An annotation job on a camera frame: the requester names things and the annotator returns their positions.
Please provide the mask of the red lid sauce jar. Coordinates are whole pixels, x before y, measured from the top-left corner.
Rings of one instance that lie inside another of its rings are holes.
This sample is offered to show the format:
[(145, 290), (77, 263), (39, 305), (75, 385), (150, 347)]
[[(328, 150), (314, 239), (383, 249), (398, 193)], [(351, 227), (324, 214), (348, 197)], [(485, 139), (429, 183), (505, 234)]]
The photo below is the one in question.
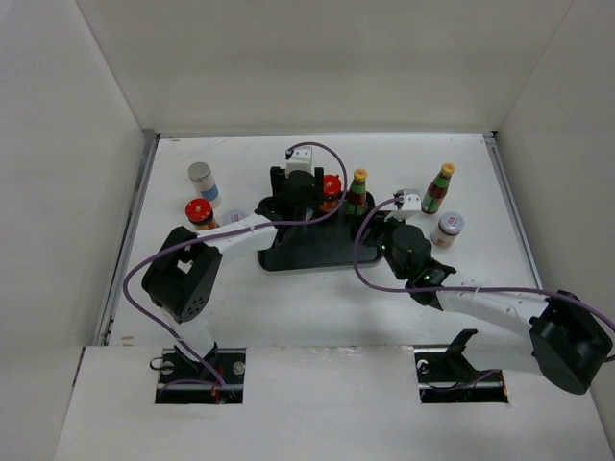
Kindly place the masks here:
[(323, 177), (323, 202), (320, 210), (324, 213), (333, 211), (342, 195), (342, 181), (338, 175), (327, 174)]
[(187, 220), (197, 231), (209, 231), (219, 227), (210, 202), (203, 198), (193, 199), (184, 208)]

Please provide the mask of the white lid small jar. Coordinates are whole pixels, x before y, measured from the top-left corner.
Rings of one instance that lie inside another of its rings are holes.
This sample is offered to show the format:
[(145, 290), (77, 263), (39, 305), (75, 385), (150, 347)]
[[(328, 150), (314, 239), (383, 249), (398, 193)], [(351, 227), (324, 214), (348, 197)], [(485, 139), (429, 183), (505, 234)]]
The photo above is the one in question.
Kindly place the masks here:
[(223, 215), (223, 224), (228, 226), (230, 224), (239, 222), (247, 217), (247, 213), (241, 209), (230, 209)]

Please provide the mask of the green sauce bottle yellow cap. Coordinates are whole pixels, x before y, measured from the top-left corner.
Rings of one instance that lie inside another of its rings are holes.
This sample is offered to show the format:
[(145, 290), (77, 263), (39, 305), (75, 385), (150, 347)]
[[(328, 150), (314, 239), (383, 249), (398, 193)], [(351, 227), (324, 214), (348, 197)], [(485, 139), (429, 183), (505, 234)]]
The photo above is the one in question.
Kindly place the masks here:
[(346, 194), (346, 215), (362, 216), (368, 210), (367, 171), (364, 168), (355, 170), (353, 180)]

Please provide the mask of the spice jar blue label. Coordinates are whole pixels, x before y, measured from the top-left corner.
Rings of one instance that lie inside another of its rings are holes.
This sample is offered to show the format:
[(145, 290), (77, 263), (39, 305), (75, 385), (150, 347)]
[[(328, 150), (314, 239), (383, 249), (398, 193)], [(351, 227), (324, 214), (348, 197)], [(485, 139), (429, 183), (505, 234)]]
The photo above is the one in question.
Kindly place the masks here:
[(220, 206), (220, 194), (209, 165), (198, 161), (192, 163), (187, 169), (188, 177), (202, 199), (207, 200), (213, 208)]

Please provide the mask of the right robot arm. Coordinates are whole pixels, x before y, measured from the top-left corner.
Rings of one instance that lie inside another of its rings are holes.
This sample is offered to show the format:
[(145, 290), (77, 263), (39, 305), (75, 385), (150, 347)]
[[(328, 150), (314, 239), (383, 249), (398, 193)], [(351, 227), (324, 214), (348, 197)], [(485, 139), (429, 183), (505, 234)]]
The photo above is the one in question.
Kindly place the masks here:
[(436, 260), (423, 232), (402, 221), (380, 219), (368, 239), (415, 302), (522, 337), (538, 371), (563, 391), (586, 393), (602, 365), (614, 359), (613, 341), (603, 329), (614, 323), (572, 293), (480, 286)]

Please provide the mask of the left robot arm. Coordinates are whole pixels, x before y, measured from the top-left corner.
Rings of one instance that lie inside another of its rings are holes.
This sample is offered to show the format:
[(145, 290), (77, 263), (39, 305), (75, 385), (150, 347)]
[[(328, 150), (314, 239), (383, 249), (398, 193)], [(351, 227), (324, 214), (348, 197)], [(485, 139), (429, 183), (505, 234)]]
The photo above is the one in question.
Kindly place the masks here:
[(313, 172), (273, 167), (272, 195), (252, 214), (219, 227), (212, 203), (194, 199), (185, 206), (193, 228), (172, 230), (153, 260), (141, 287), (170, 321), (175, 356), (183, 371), (198, 383), (222, 378), (215, 368), (217, 345), (206, 333), (192, 332), (191, 322), (204, 310), (222, 264), (267, 251), (282, 237), (299, 231), (323, 200), (324, 169)]

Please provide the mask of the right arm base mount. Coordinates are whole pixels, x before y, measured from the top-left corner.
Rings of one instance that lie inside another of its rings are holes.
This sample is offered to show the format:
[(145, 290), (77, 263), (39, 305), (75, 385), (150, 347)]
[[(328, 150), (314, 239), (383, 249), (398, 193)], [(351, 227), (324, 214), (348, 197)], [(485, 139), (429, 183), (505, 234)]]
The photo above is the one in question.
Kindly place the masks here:
[(419, 399), (423, 404), (508, 404), (504, 374), (498, 369), (477, 370), (463, 355), (478, 331), (462, 330), (448, 345), (414, 349)]

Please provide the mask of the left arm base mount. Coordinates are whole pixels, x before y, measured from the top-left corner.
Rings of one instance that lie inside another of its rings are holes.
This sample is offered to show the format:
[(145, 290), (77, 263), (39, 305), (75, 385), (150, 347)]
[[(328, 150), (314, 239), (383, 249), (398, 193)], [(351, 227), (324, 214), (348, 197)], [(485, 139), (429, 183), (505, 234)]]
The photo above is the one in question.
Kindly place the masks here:
[(210, 369), (186, 358), (177, 348), (163, 349), (149, 364), (158, 373), (155, 404), (243, 403), (247, 351), (215, 347), (206, 361), (223, 383)]

